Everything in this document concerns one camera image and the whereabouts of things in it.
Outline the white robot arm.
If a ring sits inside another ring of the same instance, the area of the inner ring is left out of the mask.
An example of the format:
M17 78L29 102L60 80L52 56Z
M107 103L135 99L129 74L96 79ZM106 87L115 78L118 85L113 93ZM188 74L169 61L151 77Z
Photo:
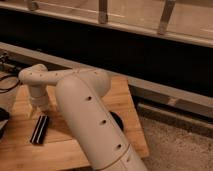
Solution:
M43 111L49 107L46 87L55 87L60 114L95 171L148 171L101 100L111 87L106 71L50 71L37 64L21 70L19 79L28 86L31 105Z

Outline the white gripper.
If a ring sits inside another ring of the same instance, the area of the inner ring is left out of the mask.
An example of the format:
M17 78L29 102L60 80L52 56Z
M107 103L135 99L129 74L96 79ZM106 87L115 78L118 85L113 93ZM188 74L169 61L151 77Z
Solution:
M49 109L49 96L45 87L30 87L30 103L34 108L39 108L41 111Z

